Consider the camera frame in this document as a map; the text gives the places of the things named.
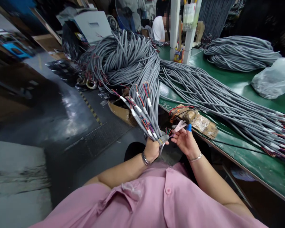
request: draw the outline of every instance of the dark pants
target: dark pants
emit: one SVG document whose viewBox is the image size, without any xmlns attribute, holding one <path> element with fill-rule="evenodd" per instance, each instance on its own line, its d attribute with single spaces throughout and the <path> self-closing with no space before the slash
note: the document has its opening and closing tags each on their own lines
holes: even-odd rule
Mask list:
<svg viewBox="0 0 285 228">
<path fill-rule="evenodd" d="M 205 156 L 205 158 L 210 162 L 210 164 L 212 164 L 211 153 L 210 153 L 210 148 L 209 148 L 208 144 L 205 141 L 199 140 L 199 139 L 196 140 L 196 142 L 197 142 L 197 144 L 199 146 L 199 149 L 202 152 L 203 156 Z M 126 153 L 124 155 L 124 162 L 127 161 L 127 160 L 130 160 L 131 158 L 133 158 L 137 154 L 142 153 L 144 151 L 144 149 L 145 149 L 145 145 L 143 143 L 141 143 L 141 142 L 133 142 L 133 143 L 131 143 L 128 146 L 128 148 L 126 150 Z M 185 167 L 185 169 L 186 169 L 186 171 L 188 173 L 189 178 L 196 185 L 198 185 L 186 155 L 182 155 L 182 157 L 179 160 L 179 162 L 184 164 L 184 167 Z"/>
</svg>

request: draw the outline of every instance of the shirt button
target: shirt button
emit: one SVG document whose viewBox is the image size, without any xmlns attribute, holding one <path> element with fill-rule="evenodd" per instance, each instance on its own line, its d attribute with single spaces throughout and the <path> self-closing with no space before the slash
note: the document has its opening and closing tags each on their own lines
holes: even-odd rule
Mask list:
<svg viewBox="0 0 285 228">
<path fill-rule="evenodd" d="M 171 194 L 172 190 L 171 190 L 171 188 L 166 188 L 165 192 L 167 195 L 169 195 L 169 194 Z"/>
</svg>

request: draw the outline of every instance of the green workbench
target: green workbench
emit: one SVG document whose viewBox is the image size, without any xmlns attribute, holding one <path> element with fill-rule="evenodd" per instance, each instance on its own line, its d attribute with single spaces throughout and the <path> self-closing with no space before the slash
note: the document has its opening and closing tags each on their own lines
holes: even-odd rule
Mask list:
<svg viewBox="0 0 285 228">
<path fill-rule="evenodd" d="M 160 47 L 158 50 L 160 51 L 159 55 L 162 59 L 169 60 L 170 47 Z M 248 98 L 249 100 L 273 110 L 285 113 L 285 94 L 275 100 L 267 100 L 260 97 L 250 85 L 253 76 L 259 71 L 248 73 L 227 71 L 209 63 L 203 57 L 203 51 L 199 49 L 192 49 L 191 54 L 191 65 L 204 69 L 212 77 L 230 87 L 236 93 Z M 160 98 L 159 105 L 161 105 L 167 111 L 171 110 L 184 101 L 169 87 L 165 86 L 162 83 L 160 83 L 160 94 L 175 100 L 179 100 L 179 103 L 175 103 Z M 247 142 L 235 131 L 220 123 L 215 117 L 207 117 L 213 121 L 219 129 L 219 133 L 215 138 L 216 140 L 251 148 L 254 150 L 259 150 L 254 145 Z M 230 160 L 252 174 L 267 188 L 285 200 L 285 163 L 277 158 L 273 158 L 268 155 L 263 155 L 253 151 L 213 142 L 210 140 L 208 142 L 211 143 L 225 156 L 227 156 Z"/>
</svg>

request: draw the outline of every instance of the wristwatch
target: wristwatch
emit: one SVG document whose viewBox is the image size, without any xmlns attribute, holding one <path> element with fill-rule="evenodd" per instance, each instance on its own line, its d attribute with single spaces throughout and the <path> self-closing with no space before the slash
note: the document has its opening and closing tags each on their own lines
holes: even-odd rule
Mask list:
<svg viewBox="0 0 285 228">
<path fill-rule="evenodd" d="M 149 162 L 147 159 L 146 159 L 146 156 L 145 156 L 145 153 L 144 152 L 142 152 L 142 161 L 144 162 L 144 164 L 146 165 L 146 166 L 150 166 L 152 163 L 151 162 Z"/>
</svg>

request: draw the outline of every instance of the forearm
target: forearm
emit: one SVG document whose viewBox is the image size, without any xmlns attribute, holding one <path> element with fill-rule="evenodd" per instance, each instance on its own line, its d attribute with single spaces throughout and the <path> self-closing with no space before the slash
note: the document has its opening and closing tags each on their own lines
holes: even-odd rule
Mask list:
<svg viewBox="0 0 285 228">
<path fill-rule="evenodd" d="M 200 152 L 198 151 L 195 153 L 195 157 L 189 157 L 189 159 L 194 159 L 198 157 L 199 154 Z M 239 205 L 240 208 L 238 207 L 238 210 L 233 210 L 238 214 L 244 213 L 253 216 L 238 195 L 214 170 L 205 156 L 202 156 L 197 161 L 190 162 L 190 165 L 196 181 L 203 192 L 229 209 L 233 209 L 234 205 Z"/>
<path fill-rule="evenodd" d="M 103 171 L 90 179 L 85 185 L 101 182 L 112 189 L 122 183 L 137 179 L 146 168 L 147 166 L 144 164 L 142 154 L 140 153 L 128 161 Z"/>
</svg>

